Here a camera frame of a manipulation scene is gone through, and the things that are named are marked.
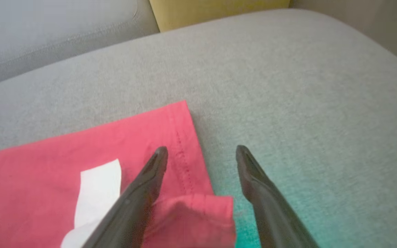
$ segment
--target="red cloth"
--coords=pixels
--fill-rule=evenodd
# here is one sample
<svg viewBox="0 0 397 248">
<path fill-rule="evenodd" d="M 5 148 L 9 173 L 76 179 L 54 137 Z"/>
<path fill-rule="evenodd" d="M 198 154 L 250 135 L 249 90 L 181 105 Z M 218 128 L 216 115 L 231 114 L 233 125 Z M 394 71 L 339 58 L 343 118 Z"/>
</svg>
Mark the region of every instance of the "red cloth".
<svg viewBox="0 0 397 248">
<path fill-rule="evenodd" d="M 143 247 L 233 247 L 233 200 L 211 188 L 186 102 L 0 151 L 0 247 L 58 247 L 74 228 L 80 172 L 119 159 L 123 191 L 169 152 Z"/>
</svg>

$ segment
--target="gray fabric surface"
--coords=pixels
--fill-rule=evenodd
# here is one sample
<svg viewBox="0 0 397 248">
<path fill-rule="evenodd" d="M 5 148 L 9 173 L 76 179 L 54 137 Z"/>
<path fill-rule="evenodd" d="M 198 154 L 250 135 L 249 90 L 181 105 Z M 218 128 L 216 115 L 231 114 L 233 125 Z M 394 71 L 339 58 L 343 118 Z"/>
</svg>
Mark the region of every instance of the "gray fabric surface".
<svg viewBox="0 0 397 248">
<path fill-rule="evenodd" d="M 1 0 L 0 81 L 158 32 L 148 0 Z"/>
<path fill-rule="evenodd" d="M 186 99 L 238 246 L 258 246 L 248 146 L 322 247 L 397 247 L 397 58 L 324 15 L 265 11 L 139 38 L 0 83 L 0 149 Z"/>
</svg>

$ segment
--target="yellow object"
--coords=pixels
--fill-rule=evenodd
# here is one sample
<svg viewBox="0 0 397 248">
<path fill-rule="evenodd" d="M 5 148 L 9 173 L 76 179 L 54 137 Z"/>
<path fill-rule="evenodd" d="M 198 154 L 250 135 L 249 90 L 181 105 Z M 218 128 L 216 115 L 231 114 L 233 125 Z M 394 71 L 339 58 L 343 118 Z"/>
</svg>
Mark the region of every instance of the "yellow object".
<svg viewBox="0 0 397 248">
<path fill-rule="evenodd" d="M 150 0 L 161 32 L 226 16 L 287 8 L 290 0 Z"/>
</svg>

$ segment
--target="folded cloth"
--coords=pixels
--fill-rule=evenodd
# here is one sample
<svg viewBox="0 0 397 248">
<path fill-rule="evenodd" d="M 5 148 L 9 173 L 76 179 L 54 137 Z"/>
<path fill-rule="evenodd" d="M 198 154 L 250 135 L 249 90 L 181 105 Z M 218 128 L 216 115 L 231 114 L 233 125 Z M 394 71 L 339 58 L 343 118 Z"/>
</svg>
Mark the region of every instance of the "folded cloth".
<svg viewBox="0 0 397 248">
<path fill-rule="evenodd" d="M 0 247 L 58 247 L 80 172 L 118 159 L 123 191 L 159 146 L 169 158 L 143 247 L 233 247 L 233 201 L 214 196 L 186 102 L 0 151 Z"/>
</svg>

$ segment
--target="yellow cushion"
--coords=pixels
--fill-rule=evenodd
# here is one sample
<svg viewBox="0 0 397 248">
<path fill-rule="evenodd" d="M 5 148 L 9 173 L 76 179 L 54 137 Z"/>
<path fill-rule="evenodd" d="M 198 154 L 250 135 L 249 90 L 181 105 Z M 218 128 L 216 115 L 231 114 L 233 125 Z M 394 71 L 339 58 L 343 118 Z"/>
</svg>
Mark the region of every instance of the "yellow cushion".
<svg viewBox="0 0 397 248">
<path fill-rule="evenodd" d="M 290 0 L 150 0 L 161 32 L 253 11 L 287 8 Z"/>
</svg>

